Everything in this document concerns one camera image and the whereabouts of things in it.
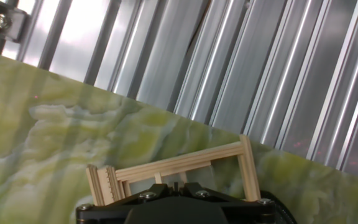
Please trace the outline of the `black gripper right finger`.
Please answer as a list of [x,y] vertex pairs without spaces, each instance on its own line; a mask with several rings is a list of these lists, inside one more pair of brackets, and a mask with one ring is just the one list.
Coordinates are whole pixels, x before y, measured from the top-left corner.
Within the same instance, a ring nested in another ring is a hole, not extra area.
[[182,187],[179,187],[179,194],[183,197],[207,202],[230,202],[232,200],[230,196],[202,187],[197,182],[185,183]]

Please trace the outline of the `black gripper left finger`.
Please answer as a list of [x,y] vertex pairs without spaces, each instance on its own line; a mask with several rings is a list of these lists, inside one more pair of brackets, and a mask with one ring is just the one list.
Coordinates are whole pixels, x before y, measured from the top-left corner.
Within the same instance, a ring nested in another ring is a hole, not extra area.
[[169,187],[167,184],[153,184],[150,188],[143,190],[130,197],[119,201],[120,204],[143,204],[147,202],[153,202],[155,200],[173,197],[175,192],[173,187]]

